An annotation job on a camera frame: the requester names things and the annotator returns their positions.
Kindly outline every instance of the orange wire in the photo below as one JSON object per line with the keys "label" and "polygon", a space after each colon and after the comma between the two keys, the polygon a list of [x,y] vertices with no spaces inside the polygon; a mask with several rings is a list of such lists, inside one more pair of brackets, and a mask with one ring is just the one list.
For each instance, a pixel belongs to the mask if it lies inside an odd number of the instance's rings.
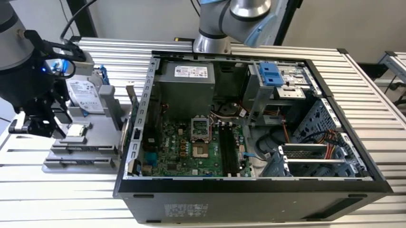
{"label": "orange wire", "polygon": [[287,135],[286,125],[284,125],[284,116],[282,117],[282,127],[283,127],[283,133],[284,133],[286,142],[287,142],[287,143],[291,143],[291,142],[290,142],[290,137],[288,137],[288,135]]}

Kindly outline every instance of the ribbed metal surface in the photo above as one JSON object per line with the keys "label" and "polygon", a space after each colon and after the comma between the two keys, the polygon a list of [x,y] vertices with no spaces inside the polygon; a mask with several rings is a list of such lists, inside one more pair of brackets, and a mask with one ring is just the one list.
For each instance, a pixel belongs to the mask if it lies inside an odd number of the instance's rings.
{"label": "ribbed metal surface", "polygon": [[[116,97],[128,101],[124,86],[137,93],[145,78],[151,50],[189,51],[183,42],[139,42],[84,38],[80,47],[104,64]],[[395,194],[364,206],[331,223],[306,223],[315,228],[406,227],[406,131],[404,123],[348,58],[335,49],[232,45],[236,55],[308,58],[327,81],[344,114],[352,123]],[[143,227],[121,200],[112,199],[115,175],[45,174],[40,165],[52,139],[21,138],[4,133],[0,142],[0,221],[16,227]],[[183,227],[302,227],[303,223],[188,224]]]}

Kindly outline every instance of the white wall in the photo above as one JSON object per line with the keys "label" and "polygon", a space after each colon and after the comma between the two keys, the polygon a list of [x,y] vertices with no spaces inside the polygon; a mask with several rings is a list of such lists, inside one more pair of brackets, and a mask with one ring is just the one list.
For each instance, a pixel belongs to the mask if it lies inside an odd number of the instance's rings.
{"label": "white wall", "polygon": [[284,46],[346,48],[359,62],[406,51],[406,0],[304,0]]}
{"label": "white wall", "polygon": [[173,41],[199,34],[189,0],[99,0],[91,12],[101,38]]}
{"label": "white wall", "polygon": [[[63,0],[63,6],[69,19],[72,14],[65,0]],[[59,0],[17,0],[12,1],[12,7],[25,29],[36,30],[42,39],[59,42],[59,36],[67,24]],[[75,23],[72,29],[79,35]],[[68,30],[65,37],[69,38],[71,35],[72,32]]]}

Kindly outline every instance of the open computer tower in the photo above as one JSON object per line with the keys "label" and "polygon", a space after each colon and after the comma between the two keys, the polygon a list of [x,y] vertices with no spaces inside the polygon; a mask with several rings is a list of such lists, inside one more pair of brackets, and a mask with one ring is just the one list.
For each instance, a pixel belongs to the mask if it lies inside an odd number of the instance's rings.
{"label": "open computer tower", "polygon": [[152,52],[124,148],[139,223],[330,221],[391,192],[308,59]]}

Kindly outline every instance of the motherboard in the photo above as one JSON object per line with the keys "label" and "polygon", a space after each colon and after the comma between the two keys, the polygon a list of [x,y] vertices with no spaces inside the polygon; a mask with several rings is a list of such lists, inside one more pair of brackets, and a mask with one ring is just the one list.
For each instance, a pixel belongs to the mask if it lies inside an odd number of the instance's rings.
{"label": "motherboard", "polygon": [[145,153],[141,174],[159,177],[249,177],[248,160],[241,156],[244,146],[241,127],[237,125],[208,124],[204,118],[191,122],[165,121],[159,150]]}

